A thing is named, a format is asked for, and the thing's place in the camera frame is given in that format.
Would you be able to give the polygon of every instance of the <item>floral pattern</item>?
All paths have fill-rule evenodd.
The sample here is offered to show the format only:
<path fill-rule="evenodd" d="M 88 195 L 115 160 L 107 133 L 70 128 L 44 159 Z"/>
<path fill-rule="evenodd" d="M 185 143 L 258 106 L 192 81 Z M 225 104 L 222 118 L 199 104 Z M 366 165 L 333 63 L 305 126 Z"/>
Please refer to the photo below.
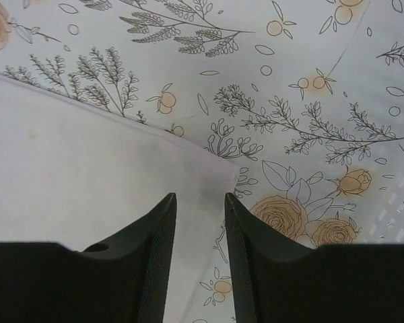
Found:
<path fill-rule="evenodd" d="M 0 73 L 238 164 L 235 196 L 305 246 L 370 241 L 404 162 L 404 1 L 315 1 L 0 0 Z M 235 319 L 218 225 L 183 322 Z"/>

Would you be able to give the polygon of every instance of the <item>floral patterned fabric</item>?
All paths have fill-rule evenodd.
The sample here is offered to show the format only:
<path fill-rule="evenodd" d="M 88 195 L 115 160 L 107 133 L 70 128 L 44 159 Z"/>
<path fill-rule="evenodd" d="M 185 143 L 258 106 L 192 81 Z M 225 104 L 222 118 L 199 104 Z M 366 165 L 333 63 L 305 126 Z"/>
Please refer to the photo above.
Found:
<path fill-rule="evenodd" d="M 404 0 L 1 0 L 0 73 L 241 167 L 306 246 L 379 241 L 404 166 Z M 183 322 L 234 320 L 224 225 Z"/>

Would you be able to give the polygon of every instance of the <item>floral tablecloth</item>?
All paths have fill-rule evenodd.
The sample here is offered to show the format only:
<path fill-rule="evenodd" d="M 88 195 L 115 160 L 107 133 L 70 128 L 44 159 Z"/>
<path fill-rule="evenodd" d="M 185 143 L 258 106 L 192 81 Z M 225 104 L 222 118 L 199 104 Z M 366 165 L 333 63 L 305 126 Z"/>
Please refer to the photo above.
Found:
<path fill-rule="evenodd" d="M 404 161 L 404 0 L 2 0 L 0 73 L 238 164 L 235 195 L 304 245 L 383 239 L 368 221 Z M 233 320 L 219 223 L 182 321 Z"/>

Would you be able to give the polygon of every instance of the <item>white fabric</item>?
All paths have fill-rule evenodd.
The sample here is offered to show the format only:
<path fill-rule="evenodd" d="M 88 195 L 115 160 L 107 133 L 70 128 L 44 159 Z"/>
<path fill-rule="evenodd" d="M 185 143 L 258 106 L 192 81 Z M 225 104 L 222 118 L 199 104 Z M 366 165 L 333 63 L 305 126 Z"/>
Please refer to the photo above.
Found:
<path fill-rule="evenodd" d="M 238 171 L 165 131 L 0 77 L 0 241 L 83 250 L 176 192 L 165 322 L 180 321 L 208 265 Z"/>

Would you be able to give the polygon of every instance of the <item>white cloth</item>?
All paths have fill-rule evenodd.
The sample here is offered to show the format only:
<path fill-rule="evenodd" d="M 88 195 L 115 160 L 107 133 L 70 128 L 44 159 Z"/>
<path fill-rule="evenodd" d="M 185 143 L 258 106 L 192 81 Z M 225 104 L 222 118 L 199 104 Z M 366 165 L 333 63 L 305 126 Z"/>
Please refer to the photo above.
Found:
<path fill-rule="evenodd" d="M 0 77 L 0 241 L 82 250 L 176 192 L 167 323 L 181 320 L 209 264 L 238 171 L 165 131 Z"/>

